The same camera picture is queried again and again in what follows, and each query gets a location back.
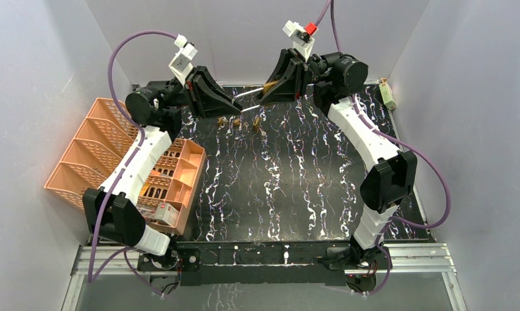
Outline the large brass padlock shackle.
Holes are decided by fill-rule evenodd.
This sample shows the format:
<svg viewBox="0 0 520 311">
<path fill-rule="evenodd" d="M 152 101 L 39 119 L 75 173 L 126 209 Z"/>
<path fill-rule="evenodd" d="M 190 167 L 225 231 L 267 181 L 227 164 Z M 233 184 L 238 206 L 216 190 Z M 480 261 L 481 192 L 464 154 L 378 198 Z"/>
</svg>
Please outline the large brass padlock shackle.
<svg viewBox="0 0 520 311">
<path fill-rule="evenodd" d="M 276 102 L 268 96 L 268 93 L 271 91 L 275 83 L 276 82 L 269 82 L 235 94 L 231 99 L 231 105 L 235 110 L 232 111 L 230 115 L 241 115 L 248 111 L 275 105 Z M 248 106 L 242 106 L 242 100 L 250 100 L 251 104 Z"/>
</svg>

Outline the brass padlock with key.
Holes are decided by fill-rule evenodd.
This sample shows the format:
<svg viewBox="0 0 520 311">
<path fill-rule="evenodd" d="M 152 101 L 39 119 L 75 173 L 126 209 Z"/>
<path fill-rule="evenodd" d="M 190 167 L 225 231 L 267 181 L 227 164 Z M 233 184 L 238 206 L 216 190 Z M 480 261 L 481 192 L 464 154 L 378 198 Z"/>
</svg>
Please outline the brass padlock with key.
<svg viewBox="0 0 520 311">
<path fill-rule="evenodd" d="M 240 129 L 240 128 L 242 128 L 242 126 L 243 126 L 243 122 L 242 122 L 241 119 L 235 119 L 235 120 L 233 120 L 233 122 L 232 122 L 232 127 L 233 127 L 233 128 L 235 128 L 235 129 Z"/>
<path fill-rule="evenodd" d="M 218 127 L 223 128 L 227 125 L 227 118 L 226 117 L 219 117 L 217 121 Z"/>
</svg>

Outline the small brass padlock shackle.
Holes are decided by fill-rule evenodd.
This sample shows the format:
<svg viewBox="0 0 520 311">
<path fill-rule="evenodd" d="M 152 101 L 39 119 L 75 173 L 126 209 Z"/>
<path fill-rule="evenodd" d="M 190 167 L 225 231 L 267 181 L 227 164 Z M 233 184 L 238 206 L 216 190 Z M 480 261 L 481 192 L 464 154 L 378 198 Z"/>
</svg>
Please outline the small brass padlock shackle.
<svg viewBox="0 0 520 311">
<path fill-rule="evenodd" d="M 253 131 L 261 136 L 266 136 L 266 131 L 262 127 L 263 118 L 257 115 L 253 120 Z"/>
</svg>

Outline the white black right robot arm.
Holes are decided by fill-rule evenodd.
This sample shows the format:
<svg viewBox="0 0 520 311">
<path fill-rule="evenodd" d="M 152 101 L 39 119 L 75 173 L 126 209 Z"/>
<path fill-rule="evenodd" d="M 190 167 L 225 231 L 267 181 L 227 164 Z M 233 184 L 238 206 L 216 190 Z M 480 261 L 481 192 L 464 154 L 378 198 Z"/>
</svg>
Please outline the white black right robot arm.
<svg viewBox="0 0 520 311">
<path fill-rule="evenodd" d="M 402 200 L 413 190 L 417 157 L 400 150 L 378 134 L 357 102 L 365 86 L 368 65 L 357 58 L 333 52 L 309 58 L 294 48 L 283 49 L 278 62 L 258 96 L 260 104 L 287 104 L 302 98 L 313 86 L 313 101 L 324 115 L 345 134 L 361 156 L 367 175 L 359 192 L 363 212 L 348 250 L 327 252 L 326 260 L 348 260 L 367 268 L 381 253 L 383 232 Z"/>
</svg>

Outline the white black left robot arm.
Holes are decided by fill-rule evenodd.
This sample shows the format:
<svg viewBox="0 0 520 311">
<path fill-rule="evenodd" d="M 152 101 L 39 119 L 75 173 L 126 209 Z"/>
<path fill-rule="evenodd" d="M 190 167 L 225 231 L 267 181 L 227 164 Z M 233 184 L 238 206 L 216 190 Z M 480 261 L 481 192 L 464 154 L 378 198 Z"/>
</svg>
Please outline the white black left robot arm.
<svg viewBox="0 0 520 311">
<path fill-rule="evenodd" d="M 85 218 L 94 240 L 106 238 L 153 255 L 164 270 L 178 262 L 167 235 L 151 228 L 136 204 L 142 186 L 160 157 L 172 145 L 182 127 L 182 108 L 197 119 L 239 115 L 242 106 L 233 101 L 205 66 L 191 69 L 182 81 L 140 87 L 126 96 L 127 115 L 139 134 L 112 174 L 82 196 Z"/>
</svg>

